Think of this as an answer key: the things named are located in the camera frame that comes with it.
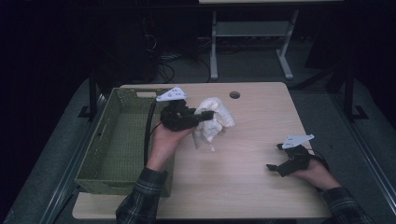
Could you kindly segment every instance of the wooden table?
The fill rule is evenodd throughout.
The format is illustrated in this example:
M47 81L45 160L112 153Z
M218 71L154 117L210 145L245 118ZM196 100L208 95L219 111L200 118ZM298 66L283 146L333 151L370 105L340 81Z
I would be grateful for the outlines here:
M176 85L133 85L172 88ZM265 164L287 160L276 144L287 134L305 134L283 83L179 84L189 107L219 97L236 125L215 137L211 151L195 149L192 136L180 144L175 158L170 198L160 199L157 218L303 218L328 217L315 188L297 177L280 177ZM238 91L239 99L230 92ZM80 193L75 218L115 218L125 196Z

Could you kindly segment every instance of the human hand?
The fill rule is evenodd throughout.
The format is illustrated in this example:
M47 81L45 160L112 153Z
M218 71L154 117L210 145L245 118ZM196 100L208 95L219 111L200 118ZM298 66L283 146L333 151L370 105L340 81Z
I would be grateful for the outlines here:
M311 159L309 161L309 165L306 170L298 170L291 175L305 179L313 186L324 191L341 187L340 183L338 183L334 176L326 170L323 164L315 159Z
M162 172L165 164L176 153L180 141L194 129L174 132L159 124L154 131L152 150L146 166L151 170Z

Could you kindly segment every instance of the person's left hand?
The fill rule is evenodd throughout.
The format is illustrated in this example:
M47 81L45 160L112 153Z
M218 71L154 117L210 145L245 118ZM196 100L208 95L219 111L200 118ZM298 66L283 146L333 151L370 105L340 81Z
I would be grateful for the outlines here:
M162 124L154 131L151 154L148 158L147 167L151 170L162 172L165 164L176 153L180 141L195 128L178 132L165 128Z
M324 191L341 187L340 183L338 183L334 176L331 175L324 165L316 159L311 159L309 161L309 165L306 170L298 170L291 175L305 179L313 186Z

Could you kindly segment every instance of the table hole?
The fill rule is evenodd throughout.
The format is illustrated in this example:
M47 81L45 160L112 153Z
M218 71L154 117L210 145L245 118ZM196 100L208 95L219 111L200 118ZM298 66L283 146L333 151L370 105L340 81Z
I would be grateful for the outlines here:
M238 99L239 97L241 97L241 93L239 93L237 91L232 91L232 92L230 92L230 97L233 99Z

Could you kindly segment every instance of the green wicker basket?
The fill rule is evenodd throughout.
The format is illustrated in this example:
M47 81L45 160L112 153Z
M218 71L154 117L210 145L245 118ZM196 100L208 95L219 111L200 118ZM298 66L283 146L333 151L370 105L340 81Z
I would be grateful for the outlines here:
M131 193L144 168L144 139L150 105L156 95L166 91L168 89L113 89L76 177L76 182L87 192ZM167 103L157 103L151 129L165 106ZM170 196L173 166L174 158L166 167L169 174L162 197Z

